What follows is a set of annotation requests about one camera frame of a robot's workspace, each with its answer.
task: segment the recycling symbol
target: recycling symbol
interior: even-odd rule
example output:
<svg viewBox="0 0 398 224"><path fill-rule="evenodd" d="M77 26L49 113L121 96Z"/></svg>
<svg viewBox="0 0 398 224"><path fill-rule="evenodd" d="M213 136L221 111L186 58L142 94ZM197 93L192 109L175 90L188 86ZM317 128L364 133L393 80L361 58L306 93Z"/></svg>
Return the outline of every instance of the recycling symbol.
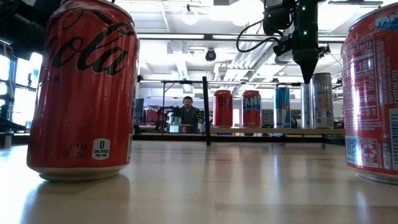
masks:
<svg viewBox="0 0 398 224"><path fill-rule="evenodd" d="M361 148L362 157L374 158L377 151L373 148L372 144L363 144Z"/></svg>

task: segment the white can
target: white can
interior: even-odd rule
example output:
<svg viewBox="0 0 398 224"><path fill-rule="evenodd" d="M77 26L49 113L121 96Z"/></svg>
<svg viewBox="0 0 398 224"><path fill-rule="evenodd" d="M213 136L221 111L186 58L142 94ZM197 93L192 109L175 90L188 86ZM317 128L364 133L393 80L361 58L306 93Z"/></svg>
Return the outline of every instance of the white can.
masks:
<svg viewBox="0 0 398 224"><path fill-rule="evenodd" d="M311 128L334 127L330 73L316 73L310 82Z"/></svg>
<svg viewBox="0 0 398 224"><path fill-rule="evenodd" d="M301 84L301 127L311 128L310 85Z"/></svg>

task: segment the aluminum can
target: aluminum can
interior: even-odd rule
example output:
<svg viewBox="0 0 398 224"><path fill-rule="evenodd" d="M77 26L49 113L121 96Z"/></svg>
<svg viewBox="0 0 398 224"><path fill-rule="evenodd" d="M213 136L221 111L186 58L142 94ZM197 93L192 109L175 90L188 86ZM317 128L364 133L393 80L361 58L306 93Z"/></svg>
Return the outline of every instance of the aluminum can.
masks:
<svg viewBox="0 0 398 224"><path fill-rule="evenodd" d="M62 1L50 17L27 165L44 179L96 180L131 158L139 40L105 0Z"/></svg>
<svg viewBox="0 0 398 224"><path fill-rule="evenodd" d="M274 128L291 128L290 89L282 87L274 90Z"/></svg>
<svg viewBox="0 0 398 224"><path fill-rule="evenodd" d="M261 95L256 90L245 91L242 95L242 127L261 128Z"/></svg>
<svg viewBox="0 0 398 224"><path fill-rule="evenodd" d="M301 127L311 128L310 85L301 84Z"/></svg>
<svg viewBox="0 0 398 224"><path fill-rule="evenodd" d="M233 97L229 90L217 90L213 96L213 126L233 126Z"/></svg>
<svg viewBox="0 0 398 224"><path fill-rule="evenodd" d="M398 184L398 3L360 17L343 44L346 162Z"/></svg>
<svg viewBox="0 0 398 224"><path fill-rule="evenodd" d="M330 73L316 73L310 82L311 128L335 126Z"/></svg>

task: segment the nutrition facts label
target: nutrition facts label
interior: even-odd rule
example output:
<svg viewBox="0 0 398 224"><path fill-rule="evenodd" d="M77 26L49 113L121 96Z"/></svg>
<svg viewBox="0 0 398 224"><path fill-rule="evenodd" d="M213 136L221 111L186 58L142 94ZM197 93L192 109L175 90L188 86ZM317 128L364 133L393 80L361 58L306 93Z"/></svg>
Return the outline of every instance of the nutrition facts label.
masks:
<svg viewBox="0 0 398 224"><path fill-rule="evenodd" d="M381 125L378 122L378 87L375 76L375 65L379 65L375 61L380 56L376 52L374 38L359 41L345 49L343 81L344 92L348 94L344 97L344 113L348 131L374 130ZM350 121L362 122L360 127L358 124L354 127L354 123Z"/></svg>

